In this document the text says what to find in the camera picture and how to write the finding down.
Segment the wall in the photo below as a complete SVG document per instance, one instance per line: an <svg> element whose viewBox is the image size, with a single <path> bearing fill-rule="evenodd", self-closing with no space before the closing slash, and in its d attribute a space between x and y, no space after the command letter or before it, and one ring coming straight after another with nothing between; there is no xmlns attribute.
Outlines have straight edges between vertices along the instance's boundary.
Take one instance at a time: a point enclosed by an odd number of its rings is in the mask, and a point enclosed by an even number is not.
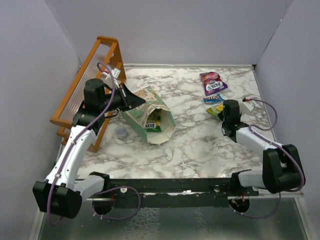
<svg viewBox="0 0 320 240"><path fill-rule="evenodd" d="M97 36L135 64L257 64L292 0L46 0L82 60Z"/></svg>
<svg viewBox="0 0 320 240"><path fill-rule="evenodd" d="M43 0L2 0L0 29L0 239L24 240L37 209L33 184L58 151L49 119L79 60Z"/></svg>
<svg viewBox="0 0 320 240"><path fill-rule="evenodd" d="M320 237L320 1L295 0L256 67L264 99L279 113L277 140L298 147L305 200Z"/></svg>

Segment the paper bag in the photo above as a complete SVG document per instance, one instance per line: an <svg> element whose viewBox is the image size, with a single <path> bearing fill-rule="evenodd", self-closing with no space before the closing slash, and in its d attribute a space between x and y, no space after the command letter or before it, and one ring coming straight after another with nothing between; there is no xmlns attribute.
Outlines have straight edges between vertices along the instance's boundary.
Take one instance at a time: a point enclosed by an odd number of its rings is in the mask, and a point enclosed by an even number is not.
<svg viewBox="0 0 320 240"><path fill-rule="evenodd" d="M146 103L129 111L122 112L123 118L148 143L162 144L168 141L176 130L176 123L170 109L150 86L134 94L144 99ZM148 117L154 110L159 109L161 109L161 132L148 132L146 129Z"/></svg>

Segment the pink snack bag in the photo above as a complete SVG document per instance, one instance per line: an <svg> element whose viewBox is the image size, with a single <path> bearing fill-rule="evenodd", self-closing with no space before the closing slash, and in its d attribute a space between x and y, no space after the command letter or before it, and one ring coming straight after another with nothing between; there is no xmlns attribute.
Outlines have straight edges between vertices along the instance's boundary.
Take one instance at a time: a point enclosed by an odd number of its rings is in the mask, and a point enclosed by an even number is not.
<svg viewBox="0 0 320 240"><path fill-rule="evenodd" d="M210 71L201 73L200 77L203 81L204 93L206 96L228 88L228 85L221 81L220 75L217 72Z"/></svg>

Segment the wooden frame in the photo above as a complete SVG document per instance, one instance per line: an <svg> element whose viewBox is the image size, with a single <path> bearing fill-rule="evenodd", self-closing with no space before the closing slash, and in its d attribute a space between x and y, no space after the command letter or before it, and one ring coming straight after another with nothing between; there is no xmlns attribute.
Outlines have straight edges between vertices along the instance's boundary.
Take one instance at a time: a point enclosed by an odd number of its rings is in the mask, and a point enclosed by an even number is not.
<svg viewBox="0 0 320 240"><path fill-rule="evenodd" d="M71 129L72 127L72 122L69 120L65 120L61 118L61 113L63 112L63 110L65 109L68 101L70 100L70 97L72 96L74 90L76 89L79 81L81 80L85 70L87 69L90 61L92 60L93 56L95 55L99 45L106 45L109 47L109 51L108 53L105 55L103 62L105 64L112 64L115 68L120 70L120 74L118 76L118 80L121 80L121 83L123 84L127 77L126 77L126 73L125 73L125 69L124 69L124 64L123 64L123 60L122 60L122 56L121 56L121 52L120 52L120 48L119 48L119 42L117 39L113 38L113 37L106 37L106 36L98 36L98 38L95 41L95 44L93 45L90 53L88 54L88 56L86 57L83 65L81 66L79 72L77 73L77 75L74 78L74 81L72 82L70 88L68 89L67 93L65 94L64 98L62 99L59 107L57 108L57 110L55 111L53 117L50 119L50 122L61 126L59 131L56 133L58 136L63 137L64 140L62 142L62 144L66 144L69 138L70 133L65 132L66 129ZM97 71L96 74L96 78L99 79L101 77L102 73L100 71ZM97 136L97 140L95 142L95 144L91 144L88 148L88 151L90 152L94 152L96 153L99 149L100 143L102 141L102 138L104 136L104 133L107 129L107 125L109 123L109 118L106 119L101 127L100 133Z"/></svg>

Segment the marble tabletop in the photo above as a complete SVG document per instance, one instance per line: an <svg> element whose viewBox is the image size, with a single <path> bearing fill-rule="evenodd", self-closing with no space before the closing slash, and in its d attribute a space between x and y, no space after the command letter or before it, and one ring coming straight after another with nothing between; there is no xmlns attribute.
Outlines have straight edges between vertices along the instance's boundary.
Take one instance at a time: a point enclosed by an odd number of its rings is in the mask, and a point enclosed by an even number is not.
<svg viewBox="0 0 320 240"><path fill-rule="evenodd" d="M243 68L127 68L126 85L135 92L151 86L172 111L176 129L171 142L161 146L142 140L119 114L110 120L97 153L87 152L78 178L91 172L111 178L225 178L233 172L258 169L262 161L246 147L223 136L221 121L206 112L204 87L199 74L218 72L228 84L220 92L224 99L260 98L253 70ZM250 114L241 117L248 124L269 127L264 106L256 103ZM124 125L128 137L120 140L115 128ZM262 132L273 139L272 133Z"/></svg>

